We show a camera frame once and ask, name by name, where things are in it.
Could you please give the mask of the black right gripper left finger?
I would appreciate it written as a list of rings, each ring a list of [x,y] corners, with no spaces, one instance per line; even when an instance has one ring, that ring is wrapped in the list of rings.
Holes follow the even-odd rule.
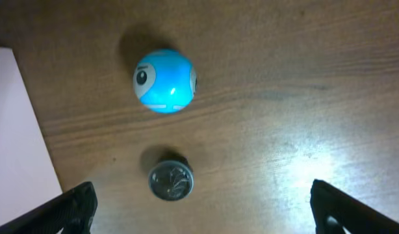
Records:
[[[3,224],[0,234],[89,234],[96,209],[96,192],[87,181]]]

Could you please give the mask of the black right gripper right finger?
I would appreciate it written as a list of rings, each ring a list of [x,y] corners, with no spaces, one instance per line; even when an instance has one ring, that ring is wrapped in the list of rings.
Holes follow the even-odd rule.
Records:
[[[317,233],[399,233],[398,222],[322,180],[313,181],[310,204]]]

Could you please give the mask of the black round spinning top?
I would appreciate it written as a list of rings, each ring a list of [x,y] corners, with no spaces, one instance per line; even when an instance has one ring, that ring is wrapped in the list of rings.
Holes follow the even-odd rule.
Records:
[[[149,171],[148,185],[158,199],[176,202],[190,195],[194,189],[194,171],[186,157],[169,151],[159,158]]]

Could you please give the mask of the blue toy ball with eyes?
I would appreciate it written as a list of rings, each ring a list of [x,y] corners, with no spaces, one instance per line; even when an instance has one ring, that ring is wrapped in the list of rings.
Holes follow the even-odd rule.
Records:
[[[141,104],[153,112],[173,114],[194,99],[197,73],[193,63],[173,49],[159,49],[136,65],[133,88]]]

